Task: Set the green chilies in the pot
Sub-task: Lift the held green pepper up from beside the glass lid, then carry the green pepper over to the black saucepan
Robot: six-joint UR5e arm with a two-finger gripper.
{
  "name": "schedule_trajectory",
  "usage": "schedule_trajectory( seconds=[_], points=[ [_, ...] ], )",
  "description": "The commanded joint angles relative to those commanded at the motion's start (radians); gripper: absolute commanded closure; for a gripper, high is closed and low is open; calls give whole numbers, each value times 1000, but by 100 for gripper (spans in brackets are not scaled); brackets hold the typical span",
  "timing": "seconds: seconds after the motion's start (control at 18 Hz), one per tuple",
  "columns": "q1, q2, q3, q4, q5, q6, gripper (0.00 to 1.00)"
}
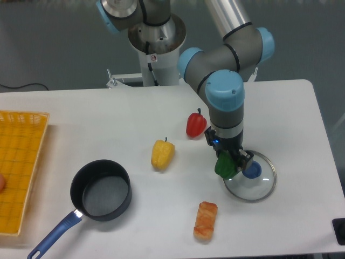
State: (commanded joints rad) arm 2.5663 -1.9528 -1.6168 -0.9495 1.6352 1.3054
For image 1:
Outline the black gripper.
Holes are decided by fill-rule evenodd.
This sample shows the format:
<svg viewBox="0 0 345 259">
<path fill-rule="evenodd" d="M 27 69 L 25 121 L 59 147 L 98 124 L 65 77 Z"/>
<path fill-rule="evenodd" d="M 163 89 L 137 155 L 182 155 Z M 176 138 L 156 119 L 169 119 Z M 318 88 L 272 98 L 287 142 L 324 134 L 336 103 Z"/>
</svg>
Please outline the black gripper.
<svg viewBox="0 0 345 259">
<path fill-rule="evenodd" d="M 212 128 L 206 129 L 204 134 L 207 144 L 215 150 L 217 158 L 222 151 L 228 152 L 234 158 L 238 173 L 251 167 L 254 154 L 249 150 L 243 150 L 243 131 L 232 138 L 221 138 L 216 135 L 216 131 Z"/>
</svg>

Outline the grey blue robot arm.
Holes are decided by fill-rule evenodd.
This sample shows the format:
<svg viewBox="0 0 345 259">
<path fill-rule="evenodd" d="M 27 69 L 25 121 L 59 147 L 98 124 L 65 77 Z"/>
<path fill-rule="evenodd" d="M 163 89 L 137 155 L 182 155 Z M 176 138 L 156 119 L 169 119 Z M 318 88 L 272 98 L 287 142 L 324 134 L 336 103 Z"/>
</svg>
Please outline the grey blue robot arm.
<svg viewBox="0 0 345 259">
<path fill-rule="evenodd" d="M 256 28 L 240 1 L 207 1 L 222 37 L 211 51 L 180 47 L 186 38 L 183 21 L 171 12 L 169 1 L 97 1 L 109 31 L 126 30 L 136 50 L 144 86 L 168 86 L 183 79 L 209 109 L 208 145 L 227 162 L 217 164 L 218 175 L 249 169 L 253 153 L 242 147 L 244 83 L 239 71 L 269 59 L 275 50 L 272 34 Z"/>
</svg>

